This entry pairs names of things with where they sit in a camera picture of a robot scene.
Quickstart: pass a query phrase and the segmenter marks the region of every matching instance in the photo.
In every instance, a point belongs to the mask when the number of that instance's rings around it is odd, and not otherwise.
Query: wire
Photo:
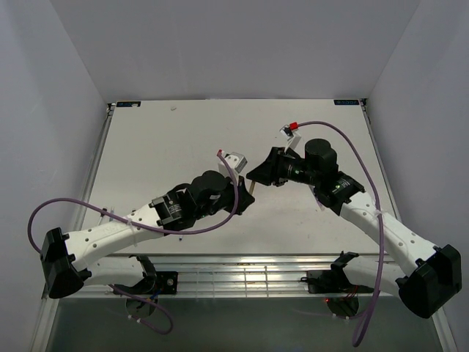
[[[136,301],[140,301],[140,302],[143,302],[145,304],[149,304],[150,306],[153,306],[154,308],[158,309],[160,312],[162,312],[167,318],[168,318],[168,321],[169,321],[169,328],[167,328],[167,330],[162,330],[162,329],[159,329],[157,328],[156,326],[154,326],[153,324],[151,323],[148,323],[147,321],[135,316],[135,315],[131,315],[131,317],[135,320],[137,320],[138,323],[142,323],[144,324],[145,326],[148,326],[150,329],[152,329],[154,332],[157,332],[161,335],[167,335],[169,334],[173,328],[174,328],[174,321],[173,321],[173,317],[171,316],[171,314],[169,314],[169,312],[164,309],[161,305],[159,304],[156,304],[154,301],[149,301],[147,300],[146,298],[143,298],[143,297],[139,297],[139,296],[135,296],[131,293],[128,293],[128,292],[125,292],[124,290],[121,290],[120,288],[114,286],[114,285],[109,285],[110,288],[112,288],[114,291],[116,291],[118,294],[120,295],[123,295],[123,296],[127,296],[128,298],[131,298],[131,299],[135,299]]]
[[[91,204],[89,204],[87,202],[84,202],[82,200],[79,200],[79,199],[54,198],[54,199],[50,199],[50,200],[44,202],[43,204],[39,205],[36,209],[34,209],[31,216],[29,217],[29,221],[28,221],[28,239],[29,239],[29,243],[31,244],[32,248],[34,248],[34,250],[37,253],[41,252],[40,248],[34,242],[34,239],[32,237],[32,223],[34,221],[34,217],[37,215],[39,210],[44,208],[46,205],[49,205],[49,204],[52,204],[52,203],[57,203],[57,202],[75,203],[75,204],[84,206],[88,209],[94,210],[98,213],[101,213],[102,215],[108,216],[111,219],[123,222],[124,224],[128,224],[130,222],[135,227],[140,227],[140,228],[148,230],[148,231],[165,233],[167,235],[197,235],[199,233],[205,233],[205,232],[216,230],[219,227],[222,227],[223,225],[225,225],[229,220],[231,220],[231,218],[236,214],[236,210],[237,210],[238,205],[239,205],[239,192],[238,192],[238,189],[237,189],[237,180],[236,180],[235,174],[234,174],[233,170],[229,167],[229,165],[226,162],[226,160],[224,159],[224,157],[221,155],[221,151],[218,151],[217,156],[218,156],[218,158],[220,158],[221,162],[224,164],[224,166],[228,170],[229,176],[232,179],[233,189],[234,189],[234,206],[232,208],[232,211],[229,213],[229,215],[223,221],[220,221],[216,225],[213,225],[213,226],[207,227],[205,229],[201,229],[201,230],[191,230],[191,231],[165,230],[165,229],[162,229],[160,227],[151,227],[151,226],[148,226],[148,225],[145,225],[145,224],[140,224],[136,221],[128,221],[128,219],[126,219],[126,218],[122,218],[121,216],[118,216],[114,213],[110,213],[106,210],[103,210],[99,207],[96,207],[94,205],[91,205]]]
[[[156,291],[155,293],[153,293],[153,294],[149,297],[149,299],[151,299],[151,300],[153,301],[155,298],[158,297],[158,295],[159,295],[160,293],[161,293],[161,290]]]
[[[352,141],[350,138],[342,132],[340,129],[338,129],[336,126],[331,125],[328,122],[324,121],[308,121],[308,122],[302,122],[298,124],[298,127],[303,127],[303,126],[308,126],[308,125],[323,125],[329,128],[332,128],[340,134],[342,137],[344,137],[345,141],[348,143],[350,148],[352,148],[353,153],[355,154],[355,157],[358,160],[358,163],[361,165],[361,168],[363,169],[363,172],[365,173],[366,179],[368,180],[370,186],[372,187],[374,199],[375,199],[375,207],[378,210],[378,224],[380,227],[380,253],[379,253],[379,260],[378,260],[378,271],[376,275],[376,280],[374,281],[374,291],[373,291],[373,296],[372,296],[372,301],[366,308],[366,311],[363,312],[363,315],[361,315],[361,320],[358,323],[358,325],[355,327],[355,330],[353,332],[353,340],[352,344],[353,347],[358,347],[361,342],[363,341],[363,338],[365,337],[366,331],[368,330],[369,323],[372,319],[374,308],[376,307],[377,300],[380,296],[380,284],[381,284],[381,276],[383,274],[383,266],[384,266],[384,223],[383,223],[383,215],[380,213],[381,211],[381,202],[380,202],[380,195],[378,194],[378,190],[376,188],[376,185],[373,182],[372,176],[369,174],[368,169],[365,166],[365,163],[363,162],[363,159],[360,157],[360,154],[358,154],[357,149],[353,145]]]

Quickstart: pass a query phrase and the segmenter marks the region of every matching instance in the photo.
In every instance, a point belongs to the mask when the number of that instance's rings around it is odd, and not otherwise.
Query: white tabletop
[[[114,206],[127,215],[175,185],[190,183],[208,169],[217,170],[219,149],[246,156],[246,172],[282,147],[278,130],[289,122],[322,120],[341,128],[351,139],[377,184],[382,206],[391,201],[360,106],[335,106],[333,100],[174,100],[142,101],[116,108],[97,170],[90,202]],[[313,138],[327,139],[338,154],[340,170],[370,191],[369,183],[348,144],[324,126],[300,129],[297,152]],[[256,202],[242,216],[213,232],[177,235],[141,242],[122,253],[142,254],[336,254],[377,253],[377,245],[331,210],[321,211],[308,186],[256,185]],[[218,223],[219,212],[194,228]],[[86,212],[84,226],[98,215]]]

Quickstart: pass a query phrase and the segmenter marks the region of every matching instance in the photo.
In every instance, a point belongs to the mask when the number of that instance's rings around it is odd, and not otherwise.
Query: metal frame
[[[377,150],[366,107],[360,100],[363,116],[372,138],[386,188],[391,199],[394,213],[401,219],[396,202],[389,186],[383,162]],[[82,199],[88,200],[91,192],[104,144],[108,134],[115,104],[109,106],[106,121],[103,124],[97,142],[95,154],[89,168],[89,174],[83,190]],[[83,224],[85,210],[80,209],[75,218],[73,228],[78,230]],[[367,255],[371,259],[377,255]],[[178,294],[164,299],[177,298],[287,298],[326,296],[311,295],[303,283],[299,283],[307,270],[324,270],[336,259],[333,255],[301,255],[301,256],[200,256],[200,255],[169,255],[151,256],[152,263],[159,271],[178,271]],[[385,258],[387,263],[393,260]],[[106,287],[84,287],[71,298],[119,298],[111,294]],[[43,298],[40,315],[31,343],[30,351],[45,351],[51,335],[53,321],[56,316],[59,300]],[[432,317],[437,335],[445,352],[456,351],[456,344],[442,309]]]

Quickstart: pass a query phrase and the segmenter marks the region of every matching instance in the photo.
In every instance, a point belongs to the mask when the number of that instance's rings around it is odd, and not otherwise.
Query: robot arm
[[[245,158],[221,151],[221,157],[235,177],[238,177],[236,214],[254,202],[245,188],[239,172]],[[80,290],[84,285],[124,285],[128,292],[138,285],[138,293],[151,290],[154,267],[145,256],[107,257],[128,246],[192,227],[197,220],[220,210],[232,212],[235,188],[221,172],[206,171],[192,183],[174,187],[125,217],[127,223],[110,221],[96,227],[63,234],[60,228],[47,232],[41,249],[41,262],[51,298],[62,298]]]
[[[317,201],[360,228],[379,243],[377,215],[382,214],[386,251],[399,267],[385,264],[380,289],[401,298],[416,315],[429,318],[461,290],[461,257],[452,246],[440,248],[406,228],[391,214],[378,212],[364,187],[339,171],[337,154],[324,139],[305,145],[305,158],[292,146],[298,132],[285,126],[287,147],[273,147],[267,159],[246,177],[265,186],[282,186],[288,180],[312,187]],[[358,254],[342,254],[314,284],[323,289],[345,290],[353,285],[374,286],[377,264]]]

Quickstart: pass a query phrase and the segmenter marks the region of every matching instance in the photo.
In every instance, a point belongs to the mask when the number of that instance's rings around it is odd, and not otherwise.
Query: sticker
[[[138,108],[141,105],[141,101],[118,101],[116,103],[117,108]]]
[[[356,99],[334,99],[334,105],[360,105]]]

